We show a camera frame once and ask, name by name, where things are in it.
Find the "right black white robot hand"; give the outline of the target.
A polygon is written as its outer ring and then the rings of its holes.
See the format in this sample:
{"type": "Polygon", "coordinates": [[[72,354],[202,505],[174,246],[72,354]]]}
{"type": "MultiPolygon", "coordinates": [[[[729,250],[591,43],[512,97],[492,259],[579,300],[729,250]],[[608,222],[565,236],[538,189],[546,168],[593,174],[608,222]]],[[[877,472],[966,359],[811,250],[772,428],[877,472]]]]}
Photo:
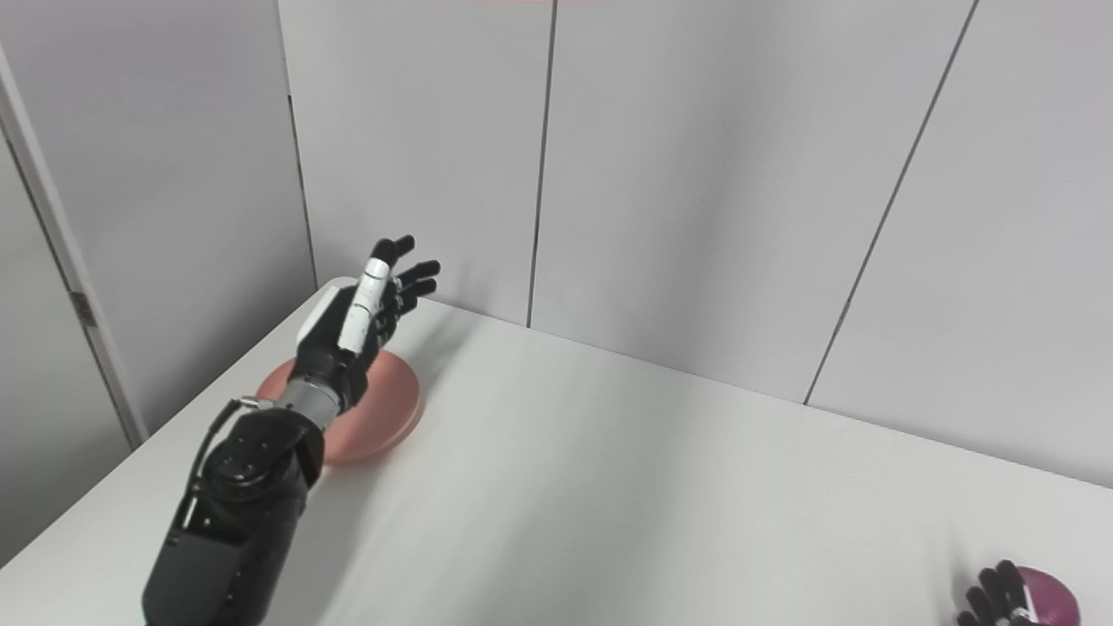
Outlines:
{"type": "Polygon", "coordinates": [[[956,614],[956,625],[1040,625],[1030,588],[1012,560],[983,568],[965,599],[969,607],[956,614]]]}

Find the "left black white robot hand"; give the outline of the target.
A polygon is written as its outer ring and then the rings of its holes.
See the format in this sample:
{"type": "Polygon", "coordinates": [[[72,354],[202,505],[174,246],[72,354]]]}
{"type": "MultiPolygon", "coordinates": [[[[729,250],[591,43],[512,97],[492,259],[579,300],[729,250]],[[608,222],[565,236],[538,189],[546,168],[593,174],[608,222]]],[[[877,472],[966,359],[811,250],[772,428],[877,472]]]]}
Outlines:
{"type": "Polygon", "coordinates": [[[283,407],[322,421],[358,404],[370,366],[402,317],[437,290],[437,260],[397,270],[414,247],[412,235],[382,238],[353,284],[327,290],[299,330],[283,407]]]}

